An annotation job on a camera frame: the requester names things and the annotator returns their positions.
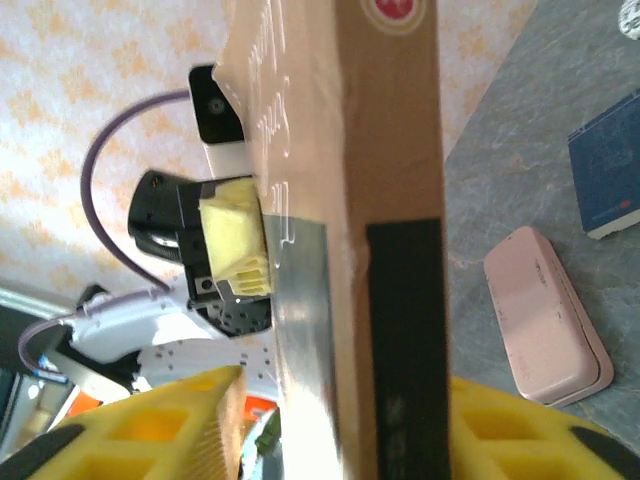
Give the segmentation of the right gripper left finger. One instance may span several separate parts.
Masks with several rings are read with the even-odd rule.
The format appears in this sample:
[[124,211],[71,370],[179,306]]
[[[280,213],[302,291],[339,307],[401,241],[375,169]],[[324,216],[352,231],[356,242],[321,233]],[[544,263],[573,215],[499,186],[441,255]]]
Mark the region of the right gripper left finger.
[[4,479],[235,479],[241,366],[220,367],[62,421],[1,464]]

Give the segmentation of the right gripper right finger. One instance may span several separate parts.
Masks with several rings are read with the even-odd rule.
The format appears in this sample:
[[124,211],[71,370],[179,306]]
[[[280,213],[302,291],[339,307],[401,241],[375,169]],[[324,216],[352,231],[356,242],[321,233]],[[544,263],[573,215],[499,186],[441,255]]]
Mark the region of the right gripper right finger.
[[450,380],[454,479],[637,479],[639,455],[600,426],[460,377]]

